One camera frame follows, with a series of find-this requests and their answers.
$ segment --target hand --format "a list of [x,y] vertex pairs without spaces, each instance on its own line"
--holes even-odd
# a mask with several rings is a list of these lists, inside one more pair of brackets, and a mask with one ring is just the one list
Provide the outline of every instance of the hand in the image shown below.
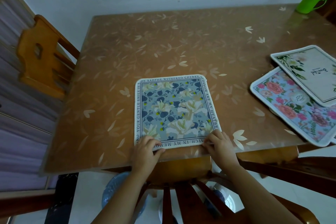
[[144,136],[134,147],[132,173],[139,175],[144,182],[153,171],[162,153],[165,152],[165,149],[160,149],[153,154],[155,145],[161,145],[161,142],[151,136]]
[[218,129],[212,131],[202,144],[210,153],[214,162],[226,173],[239,167],[237,156],[233,150],[229,137]]

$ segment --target green plastic cup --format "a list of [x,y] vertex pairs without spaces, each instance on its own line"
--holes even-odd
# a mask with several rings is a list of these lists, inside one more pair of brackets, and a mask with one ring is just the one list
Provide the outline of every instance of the green plastic cup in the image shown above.
[[324,0],[324,4],[319,6],[319,7],[315,7],[315,5],[321,0],[302,0],[300,2],[300,4],[296,7],[296,10],[301,13],[301,14],[307,14],[310,13],[311,11],[318,9],[322,6],[325,5],[327,0]]

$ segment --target table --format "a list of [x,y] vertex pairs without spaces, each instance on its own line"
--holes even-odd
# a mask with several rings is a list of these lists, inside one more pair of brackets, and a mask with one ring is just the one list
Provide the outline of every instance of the table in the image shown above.
[[[222,130],[237,152],[305,142],[249,86],[274,68],[270,54],[316,44],[336,57],[336,28],[295,5],[95,16],[48,150],[45,173],[128,166],[140,78],[203,74]],[[161,161],[203,156],[169,149]]]

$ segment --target floor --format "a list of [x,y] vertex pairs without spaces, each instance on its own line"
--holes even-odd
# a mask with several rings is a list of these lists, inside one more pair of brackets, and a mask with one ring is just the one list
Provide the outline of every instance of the floor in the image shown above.
[[[336,157],[336,145],[321,148],[315,151],[300,154],[304,156],[333,156]],[[321,224],[335,223],[336,199],[317,192],[296,186],[272,177],[261,179],[259,174],[250,172],[268,191],[281,196],[294,203],[302,205],[311,210]],[[76,192],[73,200],[69,224],[90,224],[101,210],[103,190],[108,181],[113,177],[110,173],[82,172],[79,174]],[[230,192],[236,211],[243,208],[239,196]],[[158,191],[157,198],[150,198],[144,213],[137,219],[136,224],[157,224],[160,223],[158,205],[163,197],[163,192]],[[178,223],[183,223],[179,212],[179,204],[176,193],[171,191],[172,208]],[[27,213],[16,217],[15,224],[44,224],[47,210],[34,213]]]

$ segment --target blue floral placemat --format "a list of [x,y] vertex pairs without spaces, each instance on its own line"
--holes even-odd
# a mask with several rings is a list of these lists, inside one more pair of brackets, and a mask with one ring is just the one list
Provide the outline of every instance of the blue floral placemat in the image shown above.
[[135,144],[145,135],[166,149],[202,144],[208,133],[221,129],[206,78],[195,74],[138,80],[134,129]]
[[309,142],[327,146],[336,134],[336,106],[318,105],[279,67],[250,87],[261,101]]

